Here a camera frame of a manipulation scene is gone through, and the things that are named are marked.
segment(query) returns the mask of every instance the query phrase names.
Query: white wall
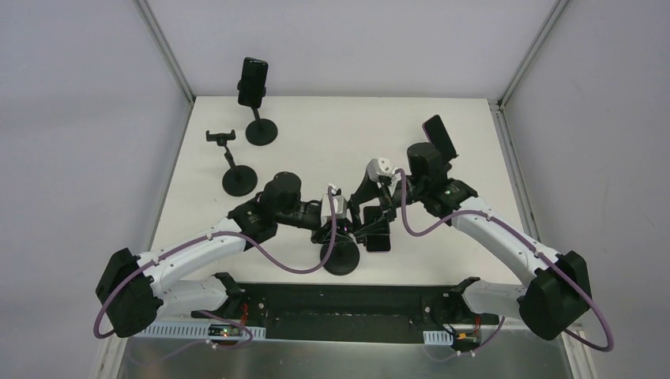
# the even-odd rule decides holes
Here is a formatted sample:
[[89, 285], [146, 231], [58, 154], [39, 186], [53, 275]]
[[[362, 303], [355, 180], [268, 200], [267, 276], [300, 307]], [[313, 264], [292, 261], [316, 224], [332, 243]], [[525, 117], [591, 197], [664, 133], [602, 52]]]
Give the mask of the white wall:
[[187, 111], [131, 0], [0, 2], [0, 377], [89, 375], [97, 280], [146, 246]]
[[555, 0], [151, 0], [196, 95], [499, 98]]
[[670, 2], [576, 0], [507, 107], [540, 235], [583, 254], [612, 324], [602, 378], [670, 372], [669, 104]]

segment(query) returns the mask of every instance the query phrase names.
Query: white tabletop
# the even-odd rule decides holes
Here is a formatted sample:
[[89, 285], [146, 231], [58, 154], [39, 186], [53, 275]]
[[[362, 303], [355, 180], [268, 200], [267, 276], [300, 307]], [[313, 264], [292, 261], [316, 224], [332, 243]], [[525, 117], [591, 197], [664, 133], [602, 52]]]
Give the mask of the white tabletop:
[[[408, 170], [406, 150], [426, 141], [421, 125], [439, 114], [459, 154], [450, 172], [468, 183], [493, 209], [521, 228], [503, 154], [485, 99], [416, 99], [355, 97], [267, 97], [261, 117], [273, 120], [277, 139], [267, 146], [249, 144], [244, 130], [253, 120], [251, 109], [235, 97], [198, 97], [167, 192], [153, 243], [154, 248], [203, 231], [228, 211], [262, 190], [280, 171], [297, 174], [303, 200], [320, 199], [329, 183], [348, 197], [360, 184], [370, 159], [383, 156]], [[224, 149], [205, 141], [205, 131], [229, 132], [237, 139], [229, 147], [237, 164], [254, 168], [258, 186], [247, 197], [228, 196], [221, 177], [228, 169]], [[423, 230], [436, 221], [421, 204], [408, 209], [409, 222]], [[318, 263], [320, 245], [310, 232], [279, 226], [263, 246], [284, 264], [310, 268]], [[239, 282], [457, 284], [469, 276], [500, 283], [518, 283], [512, 272], [469, 236], [440, 227], [428, 236], [413, 238], [400, 218], [391, 224], [391, 251], [367, 253], [359, 246], [358, 268], [347, 276], [324, 269], [309, 275], [284, 272], [256, 250], [226, 258], [188, 276], [201, 279], [214, 272], [230, 272]]]

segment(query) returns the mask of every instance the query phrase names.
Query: smartphone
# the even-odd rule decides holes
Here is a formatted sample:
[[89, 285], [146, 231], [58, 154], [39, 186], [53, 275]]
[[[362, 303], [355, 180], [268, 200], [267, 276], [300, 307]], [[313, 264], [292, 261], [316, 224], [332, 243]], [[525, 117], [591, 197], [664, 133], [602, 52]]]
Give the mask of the smartphone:
[[423, 131], [426, 133], [428, 140], [438, 149], [444, 163], [449, 163], [450, 160], [456, 158], [456, 148], [451, 142], [449, 134], [439, 115], [435, 115], [423, 123]]
[[237, 103], [245, 107], [260, 108], [265, 96], [265, 79], [268, 77], [268, 62], [256, 58], [244, 58], [242, 79], [237, 84]]

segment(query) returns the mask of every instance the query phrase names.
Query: purple cable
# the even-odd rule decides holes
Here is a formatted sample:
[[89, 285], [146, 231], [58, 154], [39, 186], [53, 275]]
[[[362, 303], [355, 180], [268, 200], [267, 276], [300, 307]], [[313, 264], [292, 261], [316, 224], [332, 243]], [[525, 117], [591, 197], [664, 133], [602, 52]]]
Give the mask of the purple cable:
[[[503, 328], [503, 324], [505, 324], [505, 320], [506, 320], [505, 317], [500, 317], [500, 323], [498, 323], [498, 328], [496, 328], [496, 329], [493, 331], [493, 333], [492, 333], [492, 334], [491, 334], [491, 335], [490, 335], [490, 336], [489, 336], [489, 337], [488, 337], [488, 338], [487, 338], [487, 339], [486, 339], [480, 346], [478, 346], [478, 347], [472, 349], [472, 352], [476, 353], [476, 352], [478, 352], [482, 347], [488, 345], [488, 343], [491, 342], [491, 341], [498, 335], [498, 332], [500, 332], [500, 329]], [[460, 357], [460, 355], [459, 355], [458, 353], [456, 353], [456, 354], [452, 354], [452, 355], [450, 355], [450, 356], [448, 356], [448, 357], [446, 357], [446, 358], [439, 359], [439, 358], [433, 358], [430, 354], [428, 354], [428, 357], [430, 357], [432, 360], [434, 360], [434, 361], [436, 361], [436, 362], [448, 362], [448, 361], [450, 361], [451, 359], [454, 359], [454, 358], [456, 358], [456, 357]]]
[[[251, 237], [247, 235], [243, 235], [241, 233], [238, 233], [236, 231], [218, 231], [216, 233], [212, 233], [212, 237], [222, 237], [222, 236], [231, 236], [231, 237], [238, 237], [242, 238], [245, 241], [249, 242], [253, 247], [258, 249], [266, 258], [268, 258], [272, 263], [274, 263], [276, 266], [279, 268], [282, 268], [285, 271], [288, 271], [293, 274], [310, 274], [312, 272], [315, 272], [319, 270], [323, 265], [326, 264], [326, 262], [330, 259], [330, 254], [333, 253], [333, 248], [335, 247], [335, 238], [337, 237], [337, 219], [335, 218], [335, 201], [333, 199], [333, 187], [329, 186], [328, 187], [328, 202], [330, 204], [330, 242], [328, 244], [328, 250], [326, 251], [326, 255], [323, 257], [323, 259], [318, 263], [318, 265], [314, 266], [313, 268], [308, 268], [306, 270], [298, 270], [295, 268], [290, 268], [287, 265], [284, 265], [283, 263], [279, 262], [275, 257], [270, 255], [270, 253], [267, 252], [267, 250], [263, 249], [258, 242], [254, 241]], [[193, 246], [195, 244], [198, 244], [200, 242], [208, 241], [209, 239], [207, 238], [206, 235], [203, 235], [202, 237], [198, 237], [196, 239], [192, 239], [188, 242], [184, 242], [183, 244], [175, 247], [174, 249], [171, 249], [167, 251], [164, 254], [161, 254], [158, 256], [158, 261], [163, 261], [170, 256], [178, 253], [179, 251], [184, 250], [187, 247]], [[98, 312], [98, 315], [96, 317], [96, 322], [93, 324], [93, 335], [98, 339], [98, 340], [103, 340], [105, 338], [108, 338], [112, 334], [114, 334], [114, 329], [112, 329], [109, 332], [106, 333], [100, 333], [100, 323], [103, 320], [104, 314], [107, 312], [107, 309], [109, 308], [109, 305], [111, 304], [112, 301], [116, 298], [116, 296], [121, 292], [121, 290], [128, 284], [130, 283], [131, 280], [135, 279], [136, 276], [142, 274], [145, 270], [148, 268], [154, 266], [153, 261], [149, 261], [146, 264], [142, 265], [140, 268], [137, 270], [133, 271], [130, 275], [128, 275], [124, 280], [119, 283], [118, 286], [114, 288], [114, 290], [109, 294], [107, 297], [107, 300], [103, 303], [102, 308], [100, 308], [100, 311]]]
[[577, 341], [583, 343], [584, 345], [591, 347], [592, 349], [598, 350], [598, 351], [603, 351], [603, 352], [608, 352], [612, 351], [614, 349], [614, 336], [612, 335], [612, 330], [609, 327], [609, 324], [607, 323], [607, 320], [605, 320], [605, 317], [600, 310], [600, 308], [596, 305], [596, 303], [591, 299], [590, 296], [582, 290], [581, 287], [579, 287], [563, 270], [558, 268], [558, 266], [554, 265], [549, 258], [547, 258], [546, 255], [542, 252], [538, 252], [537, 248], [535, 245], [533, 245], [528, 239], [526, 239], [521, 233], [516, 231], [513, 227], [511, 227], [509, 224], [505, 223], [501, 219], [497, 217], [488, 217], [488, 215], [484, 212], [481, 211], [475, 211], [475, 210], [464, 210], [464, 211], [456, 211], [451, 213], [450, 215], [443, 217], [438, 221], [437, 223], [434, 223], [431, 225], [428, 229], [425, 231], [413, 231], [412, 228], [409, 226], [409, 222], [407, 221], [407, 175], [405, 174], [405, 171], [401, 168], [398, 168], [396, 170], [397, 173], [400, 174], [401, 176], [401, 189], [402, 189], [402, 198], [401, 198], [401, 214], [402, 214], [402, 223], [405, 225], [405, 230], [412, 236], [414, 237], [423, 237], [424, 235], [427, 235], [428, 233], [434, 231], [437, 229], [439, 226], [441, 226], [443, 223], [445, 223], [448, 220], [453, 219], [456, 216], [461, 216], [461, 215], [478, 215], [482, 217], [487, 217], [488, 220], [493, 221], [494, 223], [498, 224], [500, 227], [508, 231], [511, 235], [513, 235], [519, 242], [523, 243], [530, 251], [532, 251], [534, 254], [537, 255], [538, 258], [540, 258], [549, 268], [554, 270], [558, 276], [561, 277], [561, 279], [565, 280], [572, 289], [579, 294], [579, 296], [584, 299], [586, 304], [589, 305], [589, 307], [593, 310], [593, 312], [596, 314], [596, 317], [598, 318], [598, 321], [600, 322], [600, 326], [602, 326], [603, 331], [605, 333], [605, 338], [607, 339], [607, 345], [606, 346], [599, 346], [596, 345], [588, 340], [585, 340], [581, 338], [579, 335], [576, 333], [570, 331], [570, 330], [564, 330], [564, 332], [576, 339]]

